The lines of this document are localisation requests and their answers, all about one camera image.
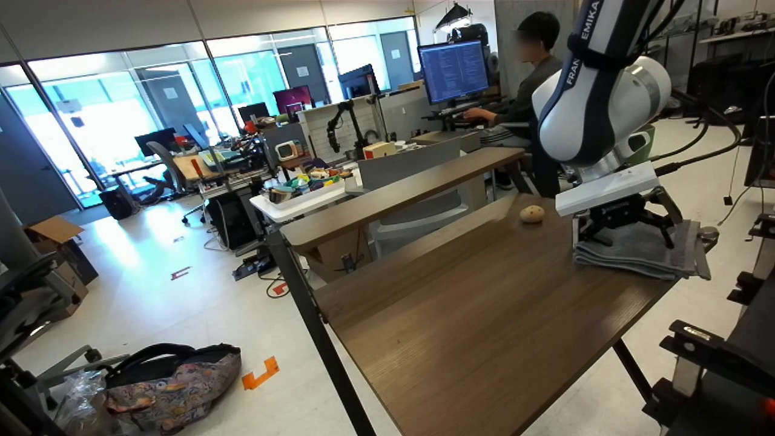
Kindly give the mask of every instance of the glass wall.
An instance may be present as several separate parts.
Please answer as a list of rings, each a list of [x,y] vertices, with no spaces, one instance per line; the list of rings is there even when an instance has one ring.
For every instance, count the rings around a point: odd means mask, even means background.
[[[241,106],[264,101],[270,115],[281,115],[279,90],[308,88],[314,106],[342,101],[340,72],[364,63],[374,63],[382,90],[412,82],[419,70],[415,20],[32,61],[81,153],[32,86],[4,82],[3,92],[81,207],[94,207],[99,184],[116,184],[115,169],[144,159],[135,135],[175,128],[215,146],[241,135]]]

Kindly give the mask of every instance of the computer monitor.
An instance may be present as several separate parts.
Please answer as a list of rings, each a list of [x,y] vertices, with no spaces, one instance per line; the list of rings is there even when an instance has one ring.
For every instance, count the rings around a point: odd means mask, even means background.
[[[308,104],[313,104],[313,92],[308,86],[301,86],[301,88],[274,92],[274,99],[281,115],[293,117],[302,111]]]
[[[482,42],[419,46],[432,104],[459,104],[490,88]]]
[[[270,117],[270,110],[264,101],[241,106],[237,111],[241,111],[242,123],[248,123],[250,117],[257,117],[257,119]]]
[[[162,130],[151,130],[146,135],[135,135],[135,142],[144,156],[153,156],[153,150],[149,149],[151,141],[165,146],[167,150],[175,150],[175,128],[162,128]]]
[[[377,86],[377,78],[376,78],[370,63],[362,65],[356,70],[342,72],[340,82],[342,82],[345,99],[354,99],[354,98],[362,98],[362,95],[377,95],[381,92],[381,86]]]

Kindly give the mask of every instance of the floor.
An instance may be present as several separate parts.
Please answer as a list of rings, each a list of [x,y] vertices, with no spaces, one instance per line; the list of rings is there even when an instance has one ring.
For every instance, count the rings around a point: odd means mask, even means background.
[[[656,150],[689,142],[696,130],[681,122],[662,122]],[[732,133],[713,128],[696,153],[732,142]],[[689,219],[715,226],[730,208],[724,196],[741,191],[748,149],[664,178]],[[82,308],[41,335],[20,354],[20,364],[41,370],[81,345],[105,357],[130,354],[153,341],[195,347],[227,341],[242,350],[244,374],[262,374],[277,357],[281,370],[259,391],[241,385],[215,413],[184,434],[354,434],[319,357],[291,297],[267,297],[267,281],[233,281],[241,265],[208,228],[184,228],[179,216],[197,198],[161,204],[127,221],[84,226],[82,250],[99,272]],[[760,210],[760,195],[748,191],[735,216],[719,228],[722,241],[710,254],[713,281],[681,281],[626,336],[650,381],[672,375],[674,359],[658,350],[672,319],[681,318],[716,335],[730,335],[738,308],[727,304],[738,272],[753,268],[759,243],[747,233]],[[348,364],[377,434],[399,434],[364,377]],[[526,434],[531,436],[656,436],[658,427],[640,413],[643,400],[612,354],[606,354],[580,377]]]

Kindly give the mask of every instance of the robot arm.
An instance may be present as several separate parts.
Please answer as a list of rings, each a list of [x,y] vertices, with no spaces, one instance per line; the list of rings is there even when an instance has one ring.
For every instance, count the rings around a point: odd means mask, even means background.
[[[587,0],[565,67],[534,92],[541,146],[572,167],[581,186],[557,196],[572,216],[647,188],[650,164],[623,169],[628,138],[647,126],[672,98],[668,72],[640,56],[664,0]]]

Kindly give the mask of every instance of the backpack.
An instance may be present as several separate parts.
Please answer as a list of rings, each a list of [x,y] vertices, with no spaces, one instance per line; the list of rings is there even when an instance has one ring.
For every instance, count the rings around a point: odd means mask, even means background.
[[[122,434],[175,434],[210,414],[241,370],[241,350],[227,345],[156,345],[107,370],[105,405]]]

